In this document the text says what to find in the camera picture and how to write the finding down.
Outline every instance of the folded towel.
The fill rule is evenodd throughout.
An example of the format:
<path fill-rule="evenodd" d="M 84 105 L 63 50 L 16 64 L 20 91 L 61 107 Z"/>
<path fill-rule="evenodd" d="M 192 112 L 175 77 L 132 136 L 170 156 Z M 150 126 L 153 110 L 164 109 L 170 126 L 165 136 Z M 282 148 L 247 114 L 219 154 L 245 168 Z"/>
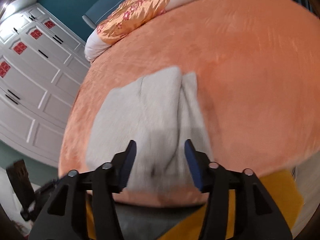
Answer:
<path fill-rule="evenodd" d="M 183 76 L 178 67 L 170 67 L 110 91 L 94 120 L 86 163 L 96 169 L 124 151 L 132 139 L 137 155 L 128 189 L 167 191 L 192 185 L 184 155 L 189 138 L 211 158 L 196 74 Z"/>

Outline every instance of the red decorative tile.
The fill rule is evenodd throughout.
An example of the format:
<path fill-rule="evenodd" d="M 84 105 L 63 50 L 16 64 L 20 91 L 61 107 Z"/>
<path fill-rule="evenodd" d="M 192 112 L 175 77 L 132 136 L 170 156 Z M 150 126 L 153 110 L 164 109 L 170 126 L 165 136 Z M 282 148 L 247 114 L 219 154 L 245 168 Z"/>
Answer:
<path fill-rule="evenodd" d="M 30 33 L 30 35 L 37 40 L 42 35 L 42 32 L 38 29 L 35 29 L 33 32 Z"/>
<path fill-rule="evenodd" d="M 9 71 L 10 66 L 8 63 L 6 63 L 5 61 L 3 61 L 0 64 L 0 77 L 4 78 L 4 76 L 6 75 L 6 73 Z"/>
<path fill-rule="evenodd" d="M 52 21 L 47 21 L 44 23 L 45 26 L 47 26 L 47 28 L 51 29 L 53 26 L 55 26 L 55 24 Z"/>
<path fill-rule="evenodd" d="M 19 55 L 27 48 L 27 46 L 23 42 L 19 42 L 13 50 L 18 53 Z"/>

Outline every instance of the metal screw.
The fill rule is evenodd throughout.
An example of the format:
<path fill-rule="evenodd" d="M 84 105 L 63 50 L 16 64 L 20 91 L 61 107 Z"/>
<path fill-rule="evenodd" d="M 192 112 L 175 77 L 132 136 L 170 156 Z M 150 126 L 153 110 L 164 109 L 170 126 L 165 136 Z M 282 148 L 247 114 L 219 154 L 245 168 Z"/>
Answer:
<path fill-rule="evenodd" d="M 111 169 L 112 168 L 112 163 L 105 163 L 102 165 L 102 168 L 105 170 Z"/>
<path fill-rule="evenodd" d="M 74 177 L 74 176 L 76 176 L 77 174 L 78 174 L 78 171 L 72 170 L 72 171 L 69 171 L 68 176 L 69 176 L 69 177 Z"/>
<path fill-rule="evenodd" d="M 251 170 L 251 169 L 244 169 L 243 172 L 245 175 L 248 175 L 248 176 L 251 176 L 254 174 L 253 170 Z"/>
<path fill-rule="evenodd" d="M 217 169 L 219 167 L 219 164 L 216 162 L 209 163 L 209 168 L 211 169 Z"/>

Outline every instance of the gray floor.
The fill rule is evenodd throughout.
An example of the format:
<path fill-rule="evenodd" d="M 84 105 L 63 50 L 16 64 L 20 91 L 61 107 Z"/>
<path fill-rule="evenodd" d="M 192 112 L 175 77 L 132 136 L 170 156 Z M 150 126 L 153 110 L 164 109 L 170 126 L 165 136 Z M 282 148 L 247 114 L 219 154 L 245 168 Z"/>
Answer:
<path fill-rule="evenodd" d="M 125 240 L 156 240 L 199 207 L 145 208 L 116 204 Z"/>

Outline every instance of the orange bedspread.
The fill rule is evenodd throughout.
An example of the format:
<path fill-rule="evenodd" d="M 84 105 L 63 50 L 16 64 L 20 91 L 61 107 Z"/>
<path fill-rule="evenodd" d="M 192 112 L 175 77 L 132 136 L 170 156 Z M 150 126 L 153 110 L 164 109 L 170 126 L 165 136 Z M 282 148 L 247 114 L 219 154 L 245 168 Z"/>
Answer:
<path fill-rule="evenodd" d="M 59 175 L 87 171 L 91 127 L 109 91 L 177 65 L 195 71 L 216 161 L 258 175 L 320 147 L 320 22 L 290 0 L 198 0 L 161 15 L 98 57 L 72 108 Z M 193 187 L 116 200 L 150 206 L 205 200 Z"/>

